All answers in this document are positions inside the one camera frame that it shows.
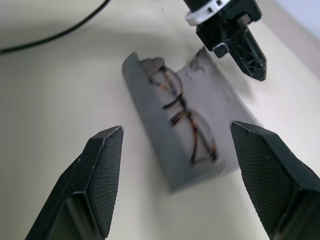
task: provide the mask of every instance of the tortoiseshell eyeglass frame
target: tortoiseshell eyeglass frame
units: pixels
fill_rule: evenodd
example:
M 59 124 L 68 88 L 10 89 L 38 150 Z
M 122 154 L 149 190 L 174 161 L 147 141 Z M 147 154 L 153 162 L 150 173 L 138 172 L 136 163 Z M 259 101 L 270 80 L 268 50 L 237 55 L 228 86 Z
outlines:
M 179 82 L 180 84 L 180 91 L 177 90 L 171 76 L 169 75 L 169 73 L 171 73 Z M 164 84 L 160 81 L 155 80 L 155 75 L 156 74 L 164 74 L 164 79 L 165 82 L 167 83 Z M 208 125 L 208 123 L 206 122 L 206 120 L 196 111 L 194 111 L 193 109 L 190 108 L 189 103 L 187 102 L 186 98 L 184 97 L 184 86 L 183 83 L 181 81 L 181 78 L 178 76 L 177 73 L 175 73 L 172 69 L 170 69 L 167 66 L 162 66 L 158 71 L 156 71 L 154 74 L 152 74 L 151 76 L 149 76 L 148 81 L 160 88 L 161 90 L 167 92 L 169 95 L 171 95 L 172 97 L 174 97 L 175 99 L 164 105 L 163 109 L 169 109 L 172 108 L 173 106 L 175 106 L 176 104 L 180 104 L 182 106 L 182 110 L 180 112 L 178 112 L 176 115 L 174 115 L 171 119 L 170 119 L 170 123 L 175 126 L 177 125 L 183 118 L 187 118 L 192 126 L 192 130 L 193 130 L 193 140 L 194 140 L 194 145 L 193 145 L 193 152 L 192 152 L 192 156 L 191 156 L 191 163 L 192 165 L 198 164 L 198 163 L 202 163 L 204 162 L 206 159 L 197 159 L 197 149 L 198 149 L 198 139 L 200 138 L 201 143 L 203 144 L 203 146 L 205 147 L 205 149 L 208 152 L 208 159 L 211 159 L 213 162 L 215 162 L 218 158 L 218 153 L 217 153 L 217 147 L 215 142 L 208 142 L 206 140 L 206 138 L 204 137 L 204 134 L 200 131 L 199 127 L 198 127 L 198 123 L 195 121 L 194 116 L 197 116 L 199 119 L 201 119 L 202 124 L 205 124 L 207 129 L 209 129 L 210 134 L 212 135 L 212 139 L 213 139 L 213 134 L 211 132 L 211 129 Z

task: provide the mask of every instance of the eyeglasses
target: eyeglasses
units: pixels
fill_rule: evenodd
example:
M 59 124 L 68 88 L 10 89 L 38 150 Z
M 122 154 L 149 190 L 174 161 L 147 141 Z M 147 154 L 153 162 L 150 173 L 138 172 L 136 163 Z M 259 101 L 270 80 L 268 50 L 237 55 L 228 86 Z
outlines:
M 163 82 L 156 79 L 159 75 L 164 76 Z M 149 76 L 148 81 L 150 84 L 156 86 L 162 91 L 165 91 L 168 98 L 172 99 L 168 104 L 163 106 L 163 109 L 170 109 L 177 104 L 180 104 L 182 107 L 182 110 L 170 119 L 169 122 L 172 126 L 176 126 L 183 118 L 186 118 L 190 122 L 194 141 L 193 152 L 190 160 L 192 165 L 202 163 L 207 160 L 215 162 L 218 158 L 218 153 L 212 130 L 206 120 L 199 113 L 190 108 L 189 103 L 184 97 L 184 86 L 180 77 L 169 67 L 162 66 L 158 71 Z M 197 159 L 199 140 L 207 151 L 207 158 Z

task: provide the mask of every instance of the black cable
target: black cable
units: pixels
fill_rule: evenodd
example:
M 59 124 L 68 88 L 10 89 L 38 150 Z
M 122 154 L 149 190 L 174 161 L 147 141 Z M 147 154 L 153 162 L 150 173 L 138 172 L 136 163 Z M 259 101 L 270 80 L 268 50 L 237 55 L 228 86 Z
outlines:
M 8 53 L 12 53 L 12 52 L 17 52 L 17 51 L 21 51 L 21 50 L 25 50 L 25 49 L 30 49 L 33 47 L 37 47 L 39 45 L 42 44 L 46 44 L 49 43 L 51 41 L 54 41 L 56 39 L 59 39 L 65 35 L 68 35 L 72 32 L 74 32 L 75 30 L 77 30 L 78 28 L 82 27 L 84 24 L 86 24 L 87 22 L 89 22 L 91 19 L 93 19 L 98 13 L 100 13 L 110 2 L 111 0 L 105 0 L 96 10 L 94 10 L 89 16 L 87 16 L 85 19 L 83 19 L 81 22 L 79 22 L 78 24 L 68 28 L 67 30 L 64 30 L 58 34 L 46 37 L 44 39 L 41 40 L 37 40 L 37 41 L 32 41 L 29 43 L 25 43 L 25 44 L 21 44 L 21 45 L 16 45 L 16 46 L 10 46 L 8 48 L 3 48 L 0 49 L 0 55 L 3 54 L 8 54 Z

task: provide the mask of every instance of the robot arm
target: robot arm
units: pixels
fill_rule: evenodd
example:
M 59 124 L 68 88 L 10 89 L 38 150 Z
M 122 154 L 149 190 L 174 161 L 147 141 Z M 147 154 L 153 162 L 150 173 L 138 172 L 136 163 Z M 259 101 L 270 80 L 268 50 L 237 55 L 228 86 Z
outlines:
M 260 20 L 256 0 L 184 0 L 190 9 L 186 16 L 196 33 L 218 58 L 230 53 L 242 72 L 263 81 L 267 59 L 248 25 Z

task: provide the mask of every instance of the white table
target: white table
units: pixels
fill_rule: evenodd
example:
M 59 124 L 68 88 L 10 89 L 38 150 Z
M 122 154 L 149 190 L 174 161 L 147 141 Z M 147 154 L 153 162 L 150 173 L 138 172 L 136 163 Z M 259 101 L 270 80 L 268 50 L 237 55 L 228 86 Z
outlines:
M 64 30 L 98 4 L 2 0 L 0 45 Z M 175 70 L 185 65 L 202 46 L 187 10 L 182 0 L 113 0 L 72 35 L 0 57 L 0 239 L 23 239 L 87 140 L 115 125 L 125 137 L 109 239 L 268 239 L 239 170 L 169 193 L 121 75 L 135 51 L 162 56 Z M 320 175 L 320 80 L 263 22 L 251 30 L 268 60 L 267 80 L 243 75 L 230 56 L 217 64 L 264 127 Z

